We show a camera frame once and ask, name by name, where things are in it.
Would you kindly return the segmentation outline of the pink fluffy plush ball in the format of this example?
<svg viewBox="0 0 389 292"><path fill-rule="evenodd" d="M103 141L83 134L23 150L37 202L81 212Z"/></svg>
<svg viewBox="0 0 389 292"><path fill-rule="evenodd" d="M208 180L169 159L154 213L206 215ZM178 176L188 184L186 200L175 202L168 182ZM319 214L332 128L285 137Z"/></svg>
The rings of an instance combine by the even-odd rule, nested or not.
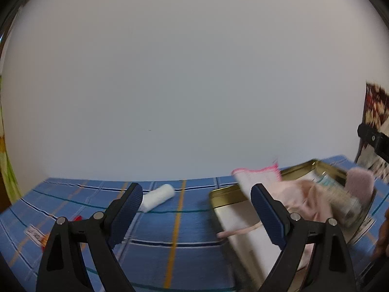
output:
<svg viewBox="0 0 389 292"><path fill-rule="evenodd" d="M374 192L374 175L367 169L353 167L347 172L345 189L366 207Z"/></svg>

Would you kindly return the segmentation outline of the cotton swab bag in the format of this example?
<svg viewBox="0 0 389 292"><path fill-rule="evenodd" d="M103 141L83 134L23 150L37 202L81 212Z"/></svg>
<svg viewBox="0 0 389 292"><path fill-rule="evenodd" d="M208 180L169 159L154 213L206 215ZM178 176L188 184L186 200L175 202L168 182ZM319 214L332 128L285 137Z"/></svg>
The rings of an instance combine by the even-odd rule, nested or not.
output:
<svg viewBox="0 0 389 292"><path fill-rule="evenodd" d="M350 228L362 212L360 201L327 173L317 175L315 183L320 186L327 201L331 204L335 219L344 227Z"/></svg>

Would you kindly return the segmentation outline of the pale pink cloth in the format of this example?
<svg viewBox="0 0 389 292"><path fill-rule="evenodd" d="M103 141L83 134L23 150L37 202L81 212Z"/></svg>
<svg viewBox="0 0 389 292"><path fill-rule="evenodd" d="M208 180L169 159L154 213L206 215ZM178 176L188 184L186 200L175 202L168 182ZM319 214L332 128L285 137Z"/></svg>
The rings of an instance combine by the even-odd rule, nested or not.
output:
<svg viewBox="0 0 389 292"><path fill-rule="evenodd" d="M309 180L280 181L265 186L273 199L280 201L290 213L308 221L325 222L333 216L332 208L320 186ZM239 257L251 277L267 277L280 248L269 236L250 201L219 209L223 230L217 238L228 238L241 252Z"/></svg>

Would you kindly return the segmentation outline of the white gauze roll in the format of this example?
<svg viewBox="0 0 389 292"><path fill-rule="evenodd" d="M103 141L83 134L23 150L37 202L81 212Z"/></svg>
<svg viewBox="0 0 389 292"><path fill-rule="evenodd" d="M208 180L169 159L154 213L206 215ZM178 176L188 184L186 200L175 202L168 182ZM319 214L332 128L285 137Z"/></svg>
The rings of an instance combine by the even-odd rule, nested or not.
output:
<svg viewBox="0 0 389 292"><path fill-rule="evenodd" d="M170 184L164 184L143 196L139 210L143 213L150 212L157 206L165 203L175 196L175 189Z"/></svg>

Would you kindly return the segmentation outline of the white pink-edged gauze cloth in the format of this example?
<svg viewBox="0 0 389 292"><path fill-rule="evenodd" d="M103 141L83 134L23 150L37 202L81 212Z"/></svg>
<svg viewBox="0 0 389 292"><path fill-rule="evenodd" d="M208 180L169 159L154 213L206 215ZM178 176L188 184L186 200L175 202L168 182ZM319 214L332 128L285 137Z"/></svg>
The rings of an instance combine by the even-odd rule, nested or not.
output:
<svg viewBox="0 0 389 292"><path fill-rule="evenodd" d="M256 184L260 183L267 186L282 180L277 163L257 170L237 168L231 172L231 175L248 200L251 200L251 189Z"/></svg>

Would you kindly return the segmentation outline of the checkered beige fabric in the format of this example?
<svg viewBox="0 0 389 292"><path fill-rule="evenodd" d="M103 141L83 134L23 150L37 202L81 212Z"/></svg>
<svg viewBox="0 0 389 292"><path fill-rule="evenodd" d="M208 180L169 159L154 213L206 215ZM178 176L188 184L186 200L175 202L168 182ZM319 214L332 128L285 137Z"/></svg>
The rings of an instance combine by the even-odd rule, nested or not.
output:
<svg viewBox="0 0 389 292"><path fill-rule="evenodd" d="M372 171L377 179L380 179L385 184L388 184L388 162L382 159L379 155L376 155L374 148L365 144L362 140L359 142L359 149L355 162L360 167Z"/></svg>

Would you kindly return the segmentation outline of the gold metal tin box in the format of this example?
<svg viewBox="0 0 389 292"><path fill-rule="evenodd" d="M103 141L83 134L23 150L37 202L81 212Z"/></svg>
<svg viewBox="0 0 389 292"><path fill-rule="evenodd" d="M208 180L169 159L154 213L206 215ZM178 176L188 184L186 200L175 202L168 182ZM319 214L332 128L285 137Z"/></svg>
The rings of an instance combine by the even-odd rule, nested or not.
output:
<svg viewBox="0 0 389 292"><path fill-rule="evenodd" d="M356 164L347 158L335 156L325 160L309 160L281 169L280 173L284 180L326 174L340 185L345 185L347 171L355 166ZM374 227L373 216L380 205L377 191L377 189L374 190L369 206L356 223L348 229L342 229L350 247L356 275L368 266L371 252L374 249L376 239L369 235L369 230ZM212 191L209 198L217 231L234 231L251 227L259 222L254 208L249 204L237 183ZM280 253L280 249L271 244L264 228L256 229L254 234L258 235L259 244L257 246L254 246L253 241L247 235L233 235L227 238L228 243L223 248L233 268L237 291L258 291Z"/></svg>

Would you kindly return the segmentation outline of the green yellow hanging cloth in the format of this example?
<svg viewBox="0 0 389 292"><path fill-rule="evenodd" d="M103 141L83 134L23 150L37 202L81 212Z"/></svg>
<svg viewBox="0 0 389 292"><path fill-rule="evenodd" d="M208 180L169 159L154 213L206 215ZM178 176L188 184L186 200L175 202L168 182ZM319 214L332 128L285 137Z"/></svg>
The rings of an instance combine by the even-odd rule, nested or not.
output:
<svg viewBox="0 0 389 292"><path fill-rule="evenodd" d="M20 192L15 172L11 165L9 155L7 153L7 147L5 142L5 130L3 124L3 110L1 109L1 132L0 132L0 154L1 154L1 175L3 183L5 185L5 191L11 204L21 199L22 194Z"/></svg>

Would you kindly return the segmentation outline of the blue plaid tablecloth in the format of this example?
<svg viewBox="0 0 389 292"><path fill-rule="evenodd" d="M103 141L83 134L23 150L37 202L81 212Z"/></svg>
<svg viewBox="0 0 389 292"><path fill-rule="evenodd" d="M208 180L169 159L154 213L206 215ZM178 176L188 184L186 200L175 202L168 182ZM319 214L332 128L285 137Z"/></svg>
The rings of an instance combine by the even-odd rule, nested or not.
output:
<svg viewBox="0 0 389 292"><path fill-rule="evenodd" d="M175 196L134 217L113 252L136 291L255 291L228 241L210 193L231 176L172 182ZM89 218L120 197L125 181L49 178L1 214L1 290L34 291L42 258L38 236L57 218Z"/></svg>

